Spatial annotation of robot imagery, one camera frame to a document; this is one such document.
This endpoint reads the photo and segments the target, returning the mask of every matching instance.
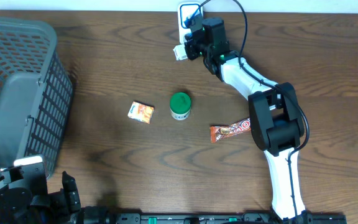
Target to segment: wood grain surface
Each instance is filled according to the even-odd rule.
[[[48,22],[58,53],[76,78],[75,97],[50,192],[65,170],[82,206],[153,213],[268,210],[272,187],[264,154],[250,133],[210,143],[212,124],[249,116],[245,99],[209,74],[202,60],[175,60],[171,12],[0,11]],[[244,20],[224,18],[232,49]],[[308,116],[300,152],[301,194],[312,212],[343,212],[358,223],[358,15],[249,14],[245,57],[262,75],[294,85]],[[185,121],[169,99],[190,92]],[[132,101],[155,106],[151,124],[127,117]]]

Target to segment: snack wrapper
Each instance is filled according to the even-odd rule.
[[[154,112],[154,107],[143,105],[142,103],[138,103],[134,101],[128,112],[128,117],[135,119],[137,121],[150,124],[150,119],[152,119],[153,112]]]
[[[248,118],[230,126],[212,126],[209,129],[211,130],[211,142],[216,143],[221,139],[250,131],[251,127]]]

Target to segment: black mechanical part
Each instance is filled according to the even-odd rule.
[[[111,213],[106,207],[80,207],[75,179],[66,172],[62,175],[63,188],[59,192],[44,194],[45,173],[36,168],[40,164],[15,167],[16,172],[5,170],[7,184],[0,189],[0,223],[75,223],[75,224],[294,224],[292,220],[280,220],[273,213],[247,213],[245,215],[139,215],[138,213]],[[26,182],[43,177],[40,185]],[[303,213],[296,217],[297,224],[346,224],[344,215],[311,215]]]
[[[345,215],[338,214],[318,214],[314,215],[308,212],[302,212],[301,215],[292,219],[280,220],[273,213],[255,212],[246,213],[244,215],[245,221],[254,223],[271,223],[271,224],[346,224]]]
[[[236,52],[230,51],[224,21],[220,17],[203,19],[201,14],[190,21],[188,24],[191,34],[185,36],[187,57],[194,60],[203,56],[205,67],[211,74],[223,81],[220,71],[221,65],[236,57]]]
[[[291,84],[283,83],[277,87],[286,91],[297,103]],[[275,90],[258,91],[248,96],[248,105],[252,137],[260,150],[268,150],[273,156],[278,156],[282,150],[300,145],[305,129],[299,111],[287,97]],[[283,109],[283,113],[273,117],[270,106]]]

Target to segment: white wall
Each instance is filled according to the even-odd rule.
[[[0,0],[0,9],[176,11],[183,0]],[[239,0],[249,12],[358,13],[358,0]],[[231,0],[212,0],[205,11],[239,11]]]

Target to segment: green lid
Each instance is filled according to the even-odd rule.
[[[191,108],[190,96],[186,93],[175,93],[171,97],[171,110],[176,114],[185,114]]]

